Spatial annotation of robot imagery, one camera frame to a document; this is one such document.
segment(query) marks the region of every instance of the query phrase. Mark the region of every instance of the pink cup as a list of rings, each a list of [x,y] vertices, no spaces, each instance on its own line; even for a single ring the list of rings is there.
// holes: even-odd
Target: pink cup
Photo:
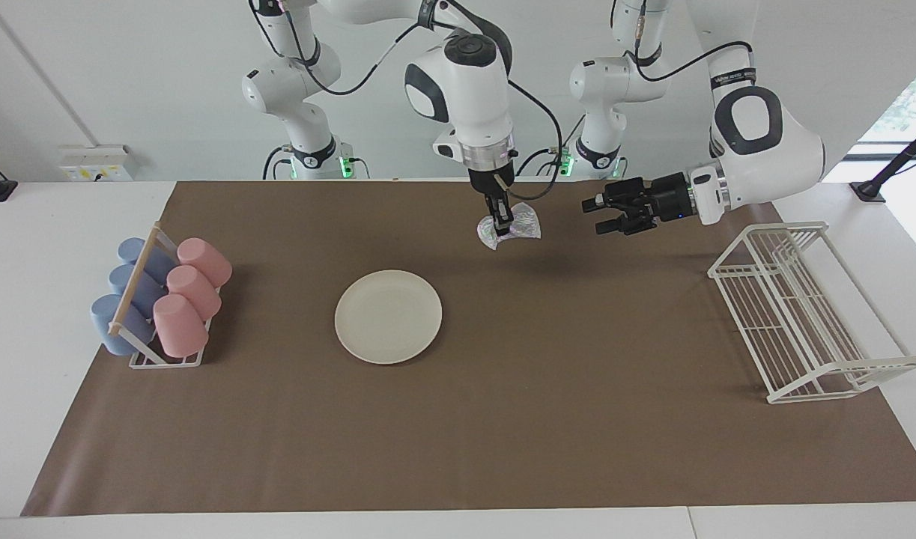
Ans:
[[[204,273],[195,267],[179,266],[168,272],[168,291],[184,296],[201,320],[214,317],[221,309],[221,297],[218,297]]]
[[[161,348],[172,358],[187,358],[204,350],[208,331],[184,296],[170,293],[155,302],[155,328]]]
[[[189,238],[178,246],[178,259],[185,266],[197,267],[213,287],[225,286],[231,279],[231,262],[211,243],[201,238]]]

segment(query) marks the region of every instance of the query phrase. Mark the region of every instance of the plastic cup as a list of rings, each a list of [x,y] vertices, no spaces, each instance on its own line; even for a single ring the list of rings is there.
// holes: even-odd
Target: plastic cup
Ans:
[[[178,246],[178,259],[185,266],[194,266],[204,273],[212,287],[222,287],[231,279],[231,262],[211,243],[201,238],[189,238]]]
[[[179,266],[168,273],[168,291],[184,296],[198,312],[201,320],[208,320],[221,309],[221,297],[204,273],[194,266]]]
[[[95,300],[95,303],[91,304],[91,321],[94,322],[95,329],[101,335],[101,341],[105,344],[105,348],[112,355],[131,356],[137,352],[135,346],[132,346],[129,341],[125,341],[125,338],[121,337],[121,335],[112,337],[108,334],[108,326],[115,318],[115,310],[118,310],[118,303],[120,302],[121,296],[116,293],[99,297],[98,300]],[[149,344],[155,335],[152,325],[133,305],[129,305],[123,325],[144,344]]]
[[[161,348],[172,358],[193,356],[208,344],[208,331],[198,312],[186,297],[176,293],[155,302],[155,327]]]
[[[124,296],[125,287],[128,287],[128,280],[132,278],[135,272],[135,265],[125,264],[116,267],[108,276],[108,284],[112,287],[112,292],[119,296]],[[145,272],[139,276],[139,283],[135,289],[135,296],[132,296],[132,305],[135,306],[139,313],[145,318],[151,318],[155,309],[155,302],[164,297],[166,291],[155,282],[155,279]]]
[[[126,239],[118,246],[118,259],[125,264],[135,264],[139,260],[139,255],[142,254],[144,246],[145,241],[142,238]],[[159,246],[155,246],[148,257],[148,263],[145,264],[145,273],[155,279],[157,284],[164,286],[168,279],[168,272],[171,272],[177,265],[178,263],[173,258],[168,256]]]

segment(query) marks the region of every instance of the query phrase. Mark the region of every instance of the white wall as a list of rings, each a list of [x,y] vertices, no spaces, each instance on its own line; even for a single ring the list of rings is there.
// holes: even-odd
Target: white wall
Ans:
[[[608,0],[465,0],[515,42],[513,78],[558,113],[564,129],[580,116],[567,90],[582,59],[614,54]],[[245,105],[240,76],[270,57],[245,0],[0,0],[20,43],[103,144],[128,144],[142,180],[256,177],[267,151],[285,140],[276,120]],[[342,57],[347,88],[407,26],[334,22],[314,11],[316,30]],[[377,177],[464,173],[428,149],[441,127],[416,116],[401,86],[404,65],[439,37],[416,31],[364,90],[314,96],[335,133],[354,144]],[[916,0],[763,2],[756,32],[759,82],[776,90],[803,123],[843,156],[916,75]],[[697,54],[687,10],[670,15],[670,64]],[[674,79],[659,103],[629,106],[625,152],[632,174],[669,174],[706,158],[711,109],[703,66]],[[543,114],[513,98],[522,151],[553,143]],[[58,144],[83,134],[0,31],[0,167],[22,180],[54,180]]]

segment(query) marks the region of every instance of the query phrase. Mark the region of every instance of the tree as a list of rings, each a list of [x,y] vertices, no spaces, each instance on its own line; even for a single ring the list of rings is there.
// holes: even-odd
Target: tree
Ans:
[[[916,120],[916,79],[900,92],[893,105],[871,127],[875,133],[903,132]]]

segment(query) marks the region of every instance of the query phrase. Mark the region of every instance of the cup rack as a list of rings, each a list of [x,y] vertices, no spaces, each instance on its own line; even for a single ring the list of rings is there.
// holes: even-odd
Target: cup rack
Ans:
[[[125,341],[128,341],[129,344],[135,346],[137,352],[132,354],[131,359],[129,359],[128,366],[133,369],[161,369],[161,368],[193,368],[193,366],[201,365],[201,358],[204,357],[204,348],[200,352],[193,356],[188,356],[186,358],[169,358],[168,356],[163,356],[150,348],[148,344],[144,344],[142,340],[139,340],[129,329],[125,326],[125,314],[128,313],[128,308],[132,304],[132,299],[135,297],[135,290],[137,285],[139,285],[139,276],[144,272],[145,266],[148,264],[148,258],[151,256],[152,250],[160,248],[168,256],[172,258],[176,263],[178,260],[178,247],[166,233],[161,230],[161,222],[155,222],[155,225],[152,226],[151,232],[148,235],[148,239],[145,240],[144,248],[142,253],[139,255],[139,259],[135,262],[135,270],[132,272],[132,277],[128,280],[128,285],[125,287],[125,291],[121,294],[121,301],[118,303],[118,310],[115,311],[115,318],[112,318],[112,322],[109,323],[108,333],[112,337],[122,337]],[[204,322],[204,328],[207,331],[211,331],[211,321],[212,318],[208,318]]]
[[[916,368],[916,356],[854,279],[827,229],[826,222],[748,226],[708,270],[772,404],[848,398]],[[872,359],[855,341],[804,262],[808,249],[814,255],[821,255],[821,249],[832,254],[842,270],[834,279],[854,284],[904,357]]]

